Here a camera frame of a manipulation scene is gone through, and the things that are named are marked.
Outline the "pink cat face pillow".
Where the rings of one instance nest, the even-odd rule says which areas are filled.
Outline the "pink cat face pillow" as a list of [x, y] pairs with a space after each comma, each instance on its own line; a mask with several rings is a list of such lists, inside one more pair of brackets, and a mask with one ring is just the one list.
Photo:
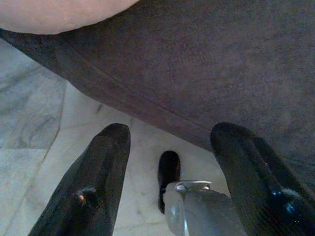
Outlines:
[[110, 18], [140, 0], [0, 0], [0, 29], [58, 34]]

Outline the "brown suede sofa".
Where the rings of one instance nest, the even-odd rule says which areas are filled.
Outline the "brown suede sofa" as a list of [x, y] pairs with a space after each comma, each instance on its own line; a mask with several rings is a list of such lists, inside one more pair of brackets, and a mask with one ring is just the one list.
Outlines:
[[315, 193], [315, 0], [140, 0], [79, 29], [0, 39], [206, 150], [217, 123], [246, 127]]

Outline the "black robot left foot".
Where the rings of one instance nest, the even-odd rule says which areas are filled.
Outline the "black robot left foot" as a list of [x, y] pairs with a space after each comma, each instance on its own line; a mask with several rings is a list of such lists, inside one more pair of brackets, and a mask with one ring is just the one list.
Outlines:
[[158, 208], [162, 214], [165, 213], [165, 203], [163, 195], [168, 184], [180, 180], [181, 162], [176, 152], [165, 151], [159, 158], [157, 180], [159, 186]]

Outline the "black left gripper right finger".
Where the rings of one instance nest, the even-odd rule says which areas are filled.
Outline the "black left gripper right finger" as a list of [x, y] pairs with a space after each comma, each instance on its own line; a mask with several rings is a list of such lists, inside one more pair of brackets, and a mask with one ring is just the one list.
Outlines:
[[263, 138], [221, 122], [210, 141], [248, 236], [315, 236], [315, 193]]

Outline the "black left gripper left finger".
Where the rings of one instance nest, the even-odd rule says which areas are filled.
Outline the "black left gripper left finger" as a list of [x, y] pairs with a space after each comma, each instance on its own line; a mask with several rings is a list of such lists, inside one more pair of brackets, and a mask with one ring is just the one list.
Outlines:
[[113, 123], [66, 171], [28, 236], [112, 236], [127, 162], [130, 130]]

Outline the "silver robot left leg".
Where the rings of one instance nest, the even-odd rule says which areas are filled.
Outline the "silver robot left leg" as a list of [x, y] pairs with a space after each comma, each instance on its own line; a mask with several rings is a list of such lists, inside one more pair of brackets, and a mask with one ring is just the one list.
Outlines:
[[247, 236], [232, 199], [204, 180], [172, 182], [163, 195], [165, 218], [175, 236]]

